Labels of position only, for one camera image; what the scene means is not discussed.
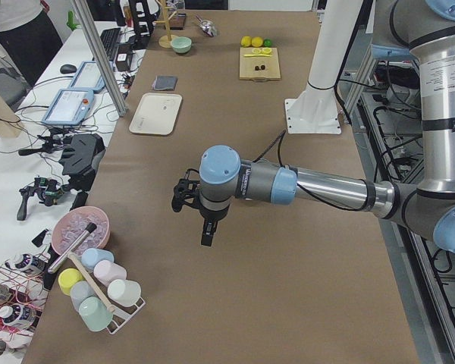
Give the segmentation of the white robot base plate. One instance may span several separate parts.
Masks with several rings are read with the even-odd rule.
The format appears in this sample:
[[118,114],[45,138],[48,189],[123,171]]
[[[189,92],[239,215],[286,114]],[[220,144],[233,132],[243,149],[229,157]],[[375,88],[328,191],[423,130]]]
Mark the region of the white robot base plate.
[[333,96],[317,100],[285,99],[284,109],[289,134],[341,134]]

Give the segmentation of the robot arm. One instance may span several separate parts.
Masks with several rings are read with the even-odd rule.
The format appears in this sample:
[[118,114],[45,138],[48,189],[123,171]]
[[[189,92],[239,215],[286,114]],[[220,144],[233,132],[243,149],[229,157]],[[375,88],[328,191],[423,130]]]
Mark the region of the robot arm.
[[455,1],[378,1],[372,54],[419,63],[424,177],[417,184],[353,179],[264,158],[243,160],[229,146],[207,149],[199,179],[182,178],[172,208],[197,209],[201,243],[212,244],[231,200],[287,205],[314,199],[344,211],[371,212],[455,253]]

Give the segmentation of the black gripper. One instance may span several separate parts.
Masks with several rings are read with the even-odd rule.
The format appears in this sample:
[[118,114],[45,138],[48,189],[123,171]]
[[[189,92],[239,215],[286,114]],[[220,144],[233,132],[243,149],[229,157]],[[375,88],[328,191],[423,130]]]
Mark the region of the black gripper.
[[180,212],[183,206],[198,210],[200,215],[204,217],[201,245],[211,246],[218,226],[217,221],[220,221],[227,216],[228,208],[215,211],[208,209],[201,203],[199,194],[200,181],[190,179],[190,173],[192,171],[199,173],[199,171],[194,168],[188,168],[185,175],[174,187],[174,196],[171,201],[171,207],[174,212]]

